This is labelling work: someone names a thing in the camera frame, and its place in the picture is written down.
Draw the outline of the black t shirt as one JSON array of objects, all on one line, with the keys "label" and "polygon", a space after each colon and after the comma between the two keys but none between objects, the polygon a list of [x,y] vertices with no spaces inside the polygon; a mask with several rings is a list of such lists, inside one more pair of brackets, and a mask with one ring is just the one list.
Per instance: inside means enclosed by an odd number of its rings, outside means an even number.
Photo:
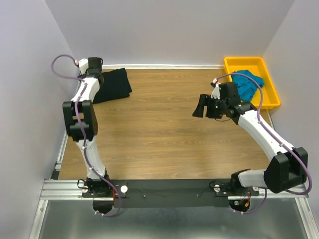
[{"label": "black t shirt", "polygon": [[133,91],[125,68],[102,73],[104,83],[95,95],[93,104],[110,100],[122,99],[130,96]]}]

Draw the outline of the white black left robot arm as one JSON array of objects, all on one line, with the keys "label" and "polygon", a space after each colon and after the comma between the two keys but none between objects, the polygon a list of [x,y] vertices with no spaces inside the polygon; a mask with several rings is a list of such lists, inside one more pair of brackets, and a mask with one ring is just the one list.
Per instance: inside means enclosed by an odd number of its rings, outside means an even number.
[{"label": "white black left robot arm", "polygon": [[80,86],[75,96],[62,105],[66,132],[79,147],[86,165],[82,192],[88,197],[107,197],[111,194],[111,185],[96,143],[98,122],[93,107],[94,97],[104,83],[103,60],[89,57],[75,64],[80,70]]}]

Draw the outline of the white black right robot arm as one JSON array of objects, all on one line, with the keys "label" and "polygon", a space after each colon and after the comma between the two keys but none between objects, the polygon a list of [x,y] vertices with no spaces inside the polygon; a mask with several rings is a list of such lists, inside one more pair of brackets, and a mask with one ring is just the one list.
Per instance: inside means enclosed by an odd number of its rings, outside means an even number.
[{"label": "white black right robot arm", "polygon": [[247,188],[259,187],[281,193],[304,184],[308,164],[306,150],[294,147],[279,136],[253,104],[240,99],[235,83],[214,83],[213,87],[212,94],[199,96],[192,115],[198,118],[221,119],[226,116],[232,119],[252,136],[269,160],[266,169],[244,169],[233,173],[230,191],[241,195]]}]

